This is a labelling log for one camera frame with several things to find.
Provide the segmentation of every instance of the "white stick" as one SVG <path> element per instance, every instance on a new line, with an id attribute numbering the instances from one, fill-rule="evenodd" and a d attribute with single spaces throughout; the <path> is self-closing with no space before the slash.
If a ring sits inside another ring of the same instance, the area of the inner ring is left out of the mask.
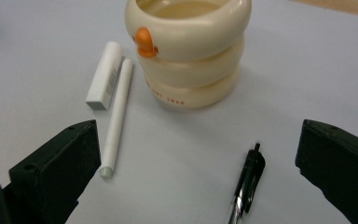
<path id="1" fill-rule="evenodd" d="M 127 103 L 127 95 L 132 76 L 132 60 L 126 59 L 121 65 L 121 72 L 117 84 L 117 92 L 112 109 L 112 117 L 107 131 L 103 151 L 103 163 L 100 170 L 102 178 L 112 178 L 115 169 L 118 143 L 120 141 L 121 127 Z"/>

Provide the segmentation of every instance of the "cup opening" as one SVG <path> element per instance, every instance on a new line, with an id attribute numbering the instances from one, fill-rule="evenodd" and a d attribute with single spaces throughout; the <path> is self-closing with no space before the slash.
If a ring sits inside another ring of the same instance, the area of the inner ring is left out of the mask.
<path id="1" fill-rule="evenodd" d="M 160 19 L 189 19 L 211 13 L 229 0 L 136 0 L 145 13 Z"/>

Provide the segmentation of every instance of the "pen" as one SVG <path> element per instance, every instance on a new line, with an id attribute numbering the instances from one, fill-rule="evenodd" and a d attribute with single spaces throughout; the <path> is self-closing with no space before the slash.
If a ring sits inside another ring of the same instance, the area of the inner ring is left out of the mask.
<path id="1" fill-rule="evenodd" d="M 132 76 L 132 60 L 125 59 L 121 65 L 120 77 L 117 84 L 117 92 L 112 109 L 112 118 L 110 119 L 109 129 L 106 135 L 106 141 L 103 151 L 103 161 L 100 170 L 102 178 L 112 178 L 116 164 L 117 148 L 120 140 L 121 127 L 125 107 L 127 103 L 127 95 L 130 87 Z"/>
<path id="2" fill-rule="evenodd" d="M 255 188 L 266 166 L 266 161 L 259 152 L 259 149 L 260 144 L 257 143 L 255 149 L 249 150 L 246 156 L 240 180 L 238 181 L 234 197 L 228 210 L 225 222 L 227 224 L 241 223 L 243 211 L 248 213 L 251 208 L 255 196 Z"/>

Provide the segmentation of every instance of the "orange duck beak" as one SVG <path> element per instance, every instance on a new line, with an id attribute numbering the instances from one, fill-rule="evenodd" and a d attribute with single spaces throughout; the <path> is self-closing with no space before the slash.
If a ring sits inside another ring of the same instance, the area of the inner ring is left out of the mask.
<path id="1" fill-rule="evenodd" d="M 133 37 L 138 46 L 139 55 L 145 58 L 153 58 L 158 54 L 158 48 L 153 46 L 153 40 L 150 32 L 146 28 L 140 28 Z"/>

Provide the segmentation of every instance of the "white table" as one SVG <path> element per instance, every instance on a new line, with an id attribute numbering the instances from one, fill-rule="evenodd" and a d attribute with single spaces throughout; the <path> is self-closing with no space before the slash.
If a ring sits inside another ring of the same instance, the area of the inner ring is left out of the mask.
<path id="1" fill-rule="evenodd" d="M 67 223 L 223 223 L 246 152 L 267 161 L 245 223 L 349 223 L 295 167 L 303 119 L 358 136 L 358 16 L 254 1 L 241 78 L 222 102 L 178 111 L 145 84 L 125 1 L 0 1 L 0 184 L 69 125 L 110 111 L 85 98 L 107 41 L 135 60 L 114 178 L 96 175 Z"/>

